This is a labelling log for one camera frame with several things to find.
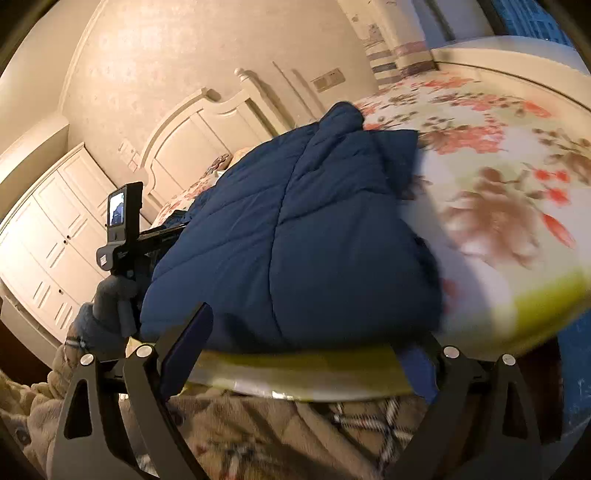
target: white headboard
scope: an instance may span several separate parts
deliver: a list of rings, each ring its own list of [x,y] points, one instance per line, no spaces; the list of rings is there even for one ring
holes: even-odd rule
[[[290,130],[255,78],[237,69],[242,90],[215,102],[207,89],[187,97],[158,124],[140,168],[148,175],[144,200],[156,211],[189,188],[218,156],[255,147]]]

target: white wardrobe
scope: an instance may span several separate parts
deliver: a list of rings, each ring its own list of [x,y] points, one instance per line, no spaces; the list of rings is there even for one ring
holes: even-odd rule
[[[92,300],[108,276],[96,265],[96,249],[106,242],[107,197],[115,189],[82,143],[0,225],[2,281],[60,342],[80,305]]]

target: silver bolt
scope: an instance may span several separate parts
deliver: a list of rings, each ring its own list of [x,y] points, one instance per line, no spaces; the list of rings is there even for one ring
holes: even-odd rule
[[[506,353],[502,358],[505,365],[509,365],[510,367],[515,365],[515,357],[513,355]]]
[[[448,358],[457,358],[460,356],[460,351],[454,346],[447,346],[443,349],[443,355]]]
[[[142,345],[136,350],[136,355],[140,358],[146,358],[152,354],[152,346],[151,345]]]
[[[92,353],[87,353],[80,359],[80,364],[88,367],[92,362],[95,361],[95,356]]]

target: hand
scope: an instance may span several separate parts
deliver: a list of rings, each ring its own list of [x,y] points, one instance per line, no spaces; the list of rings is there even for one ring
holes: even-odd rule
[[[110,275],[96,288],[92,314],[108,331],[123,338],[136,332],[130,300],[138,294],[138,285],[125,277]]]
[[[80,307],[70,344],[78,343],[101,359],[124,355],[128,337],[136,331],[131,300],[137,294],[137,283],[125,277],[111,275],[101,281],[94,303]]]

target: pillow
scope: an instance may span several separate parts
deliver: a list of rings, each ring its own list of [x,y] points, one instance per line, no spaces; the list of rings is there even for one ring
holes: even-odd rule
[[[160,210],[156,220],[152,223],[150,228],[156,228],[164,223],[164,221],[175,211],[185,210],[193,204],[193,201],[205,190],[213,187],[217,182],[217,175],[210,174],[202,179],[196,181],[187,190],[175,195],[170,199],[166,205]]]
[[[226,170],[231,161],[232,161],[232,156],[229,153],[224,153],[224,155],[220,155],[207,168],[205,173],[203,175],[201,175],[201,178],[199,178],[199,180],[203,180],[205,177],[207,177],[208,175],[211,175],[214,172],[217,172],[218,170]]]
[[[236,165],[239,161],[241,161],[241,159],[243,159],[244,157],[246,157],[246,154],[247,153],[251,152],[255,148],[256,147],[246,147],[246,148],[241,148],[240,150],[238,150],[236,153],[234,153],[234,156],[233,156],[232,160],[228,164],[228,168],[233,167],[234,165]]]

